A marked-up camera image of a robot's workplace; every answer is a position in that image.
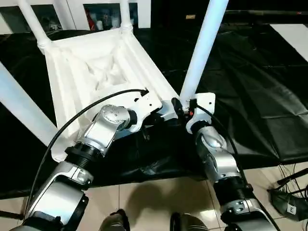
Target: black tarp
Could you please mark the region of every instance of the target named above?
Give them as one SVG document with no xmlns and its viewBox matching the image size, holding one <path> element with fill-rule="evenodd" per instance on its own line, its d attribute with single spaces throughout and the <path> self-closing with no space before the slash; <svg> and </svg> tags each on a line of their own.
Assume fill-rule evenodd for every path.
<svg viewBox="0 0 308 231">
<path fill-rule="evenodd" d="M 200 28 L 137 29 L 136 38 L 180 93 Z M 90 33 L 50 32 L 52 40 Z M 0 36 L 0 61 L 55 123 L 44 56 L 32 34 Z M 229 130 L 244 168 L 308 160 L 308 63 L 270 26 L 223 25 L 197 92 L 216 94 L 215 115 Z M 0 197 L 29 190 L 45 146 L 3 106 Z M 95 186 L 200 176 L 192 138 L 176 120 L 115 141 Z M 47 178 L 56 163 L 48 159 Z"/>
</svg>

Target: white cylindrical pole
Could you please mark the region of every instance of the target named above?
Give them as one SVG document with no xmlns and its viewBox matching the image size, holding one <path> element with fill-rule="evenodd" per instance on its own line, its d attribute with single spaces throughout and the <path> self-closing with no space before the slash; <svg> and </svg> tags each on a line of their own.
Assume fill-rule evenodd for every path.
<svg viewBox="0 0 308 231">
<path fill-rule="evenodd" d="M 17 83 L 10 72 L 0 62 L 0 102 L 22 122 L 46 146 L 58 131 L 57 127 L 47 118 L 30 96 Z M 59 137 L 52 149 L 56 161 L 66 157 L 67 139 Z"/>
<path fill-rule="evenodd" d="M 29 24 L 34 36 L 36 37 L 38 46 L 42 48 L 50 44 L 51 40 L 45 34 L 45 31 L 43 30 L 38 18 L 28 2 L 26 0 L 18 0 L 18 6 Z"/>
<path fill-rule="evenodd" d="M 191 99 L 198 87 L 208 56 L 211 52 L 221 20 L 226 11 L 229 0 L 210 0 L 201 26 L 199 37 L 193 51 L 180 99 Z"/>
<path fill-rule="evenodd" d="M 123 32 L 130 32 L 133 30 L 133 26 L 130 22 L 130 14 L 129 14 L 129 4 L 128 0 L 121 0 L 120 2 L 120 10 L 121 10 L 121 30 Z"/>
</svg>

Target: red object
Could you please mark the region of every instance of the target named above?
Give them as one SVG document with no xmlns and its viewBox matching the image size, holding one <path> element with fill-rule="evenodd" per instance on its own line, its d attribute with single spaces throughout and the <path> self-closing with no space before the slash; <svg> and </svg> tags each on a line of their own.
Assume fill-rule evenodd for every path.
<svg viewBox="0 0 308 231">
<path fill-rule="evenodd" d="M 87 16 L 87 20 L 88 20 L 88 24 L 89 24 L 90 30 L 95 30 L 95 23 L 91 19 L 90 11 L 88 9 L 85 9 L 85 11 L 86 11 L 86 16 Z"/>
</svg>

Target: cable connector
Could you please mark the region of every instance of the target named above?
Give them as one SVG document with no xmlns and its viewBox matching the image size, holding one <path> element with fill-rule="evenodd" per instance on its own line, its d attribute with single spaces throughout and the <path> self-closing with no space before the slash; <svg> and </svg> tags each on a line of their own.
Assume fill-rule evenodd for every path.
<svg viewBox="0 0 308 231">
<path fill-rule="evenodd" d="M 191 112 L 194 112 L 194 110 L 196 109 L 196 107 L 197 107 L 197 99 L 191 99 L 191 100 L 189 100 L 189 110 L 191 111 Z"/>
</svg>

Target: white label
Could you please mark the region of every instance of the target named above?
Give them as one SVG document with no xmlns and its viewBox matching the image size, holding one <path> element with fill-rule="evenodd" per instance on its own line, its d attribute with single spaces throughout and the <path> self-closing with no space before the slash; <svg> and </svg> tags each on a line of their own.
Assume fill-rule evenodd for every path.
<svg viewBox="0 0 308 231">
<path fill-rule="evenodd" d="M 287 212 L 295 215 L 296 214 L 296 207 L 293 206 L 293 205 L 288 204 Z"/>
</svg>

